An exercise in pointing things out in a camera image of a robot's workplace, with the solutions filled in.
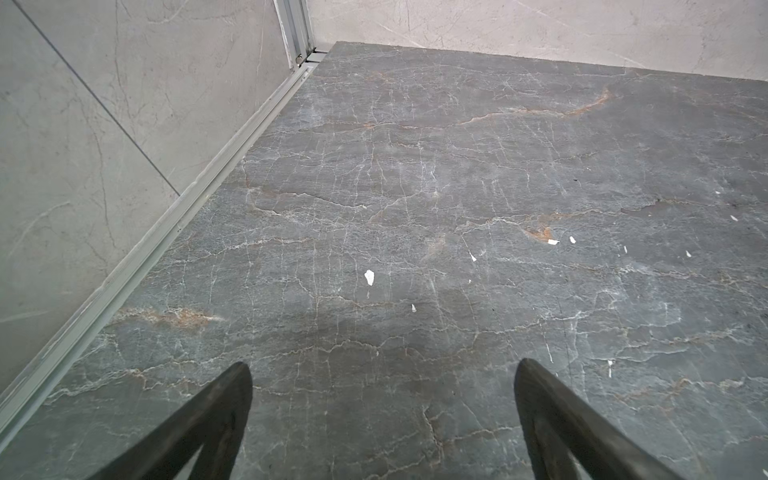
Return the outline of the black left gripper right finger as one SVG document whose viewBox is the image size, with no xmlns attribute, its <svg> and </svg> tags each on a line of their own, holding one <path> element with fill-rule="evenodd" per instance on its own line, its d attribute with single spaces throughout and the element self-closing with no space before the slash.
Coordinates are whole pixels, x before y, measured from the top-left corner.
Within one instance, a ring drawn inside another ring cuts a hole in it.
<svg viewBox="0 0 768 480">
<path fill-rule="evenodd" d="M 578 467 L 593 479 L 680 477 L 534 359 L 519 362 L 514 395 L 537 479 L 577 479 Z"/>
</svg>

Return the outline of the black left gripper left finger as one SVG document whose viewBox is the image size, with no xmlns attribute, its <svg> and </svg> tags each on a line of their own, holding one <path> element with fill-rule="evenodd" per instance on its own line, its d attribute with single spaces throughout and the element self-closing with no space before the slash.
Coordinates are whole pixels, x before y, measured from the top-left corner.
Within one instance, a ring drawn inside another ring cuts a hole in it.
<svg viewBox="0 0 768 480">
<path fill-rule="evenodd" d="M 173 479 L 190 459 L 191 479 L 228 479 L 253 398 L 248 365 L 227 368 L 93 479 Z"/>
</svg>

